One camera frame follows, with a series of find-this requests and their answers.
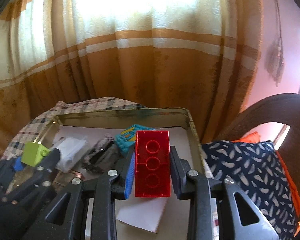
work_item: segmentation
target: plaid cloth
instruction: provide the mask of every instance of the plaid cloth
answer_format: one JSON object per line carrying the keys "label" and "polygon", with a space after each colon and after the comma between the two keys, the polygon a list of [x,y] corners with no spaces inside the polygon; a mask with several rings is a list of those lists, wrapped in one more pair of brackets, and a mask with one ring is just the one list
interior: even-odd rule
{"label": "plaid cloth", "polygon": [[[99,98],[82,101],[75,104],[66,104],[65,102],[59,101],[54,108],[40,114],[35,119],[31,120],[20,132],[12,139],[8,147],[3,153],[1,159],[10,159],[15,156],[19,156],[23,152],[23,148],[26,142],[32,142],[39,133],[47,126],[47,124],[56,115],[59,114],[70,114],[70,113],[85,113],[96,110],[119,110],[119,109],[139,109],[146,108],[140,104],[130,102],[118,98]],[[203,157],[201,157],[204,165],[204,171],[208,178],[213,178],[209,166]]]}

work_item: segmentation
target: chair backrest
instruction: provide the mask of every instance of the chair backrest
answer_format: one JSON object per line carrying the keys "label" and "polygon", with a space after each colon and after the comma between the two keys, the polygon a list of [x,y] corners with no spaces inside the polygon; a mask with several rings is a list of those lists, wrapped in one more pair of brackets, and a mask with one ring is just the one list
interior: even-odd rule
{"label": "chair backrest", "polygon": [[279,148],[300,195],[300,95],[279,94],[265,98],[247,108],[226,127],[217,140],[236,140],[245,133],[267,122],[278,122],[290,126],[290,130]]}

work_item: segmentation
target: red toy block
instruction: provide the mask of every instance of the red toy block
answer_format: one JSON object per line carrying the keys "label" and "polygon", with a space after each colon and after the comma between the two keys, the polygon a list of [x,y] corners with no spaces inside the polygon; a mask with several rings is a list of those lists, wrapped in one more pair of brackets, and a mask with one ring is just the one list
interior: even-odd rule
{"label": "red toy block", "polygon": [[170,197],[169,131],[137,131],[136,197]]}

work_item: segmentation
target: blue and yellow package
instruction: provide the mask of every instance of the blue and yellow package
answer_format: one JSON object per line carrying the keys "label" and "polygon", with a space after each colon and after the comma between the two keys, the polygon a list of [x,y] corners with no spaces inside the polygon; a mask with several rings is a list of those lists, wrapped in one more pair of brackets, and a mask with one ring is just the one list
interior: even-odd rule
{"label": "blue and yellow package", "polygon": [[129,147],[136,143],[136,132],[139,130],[152,131],[155,129],[139,124],[134,124],[114,137],[115,143],[120,148],[121,153],[124,157],[127,156]]}

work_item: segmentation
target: brown curtain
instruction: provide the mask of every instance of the brown curtain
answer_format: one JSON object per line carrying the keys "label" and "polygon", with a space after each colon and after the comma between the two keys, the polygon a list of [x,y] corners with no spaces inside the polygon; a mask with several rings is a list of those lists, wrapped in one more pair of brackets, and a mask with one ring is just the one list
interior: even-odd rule
{"label": "brown curtain", "polygon": [[0,156],[32,118],[90,98],[190,110],[202,142],[239,113],[261,0],[11,0],[0,15]]}

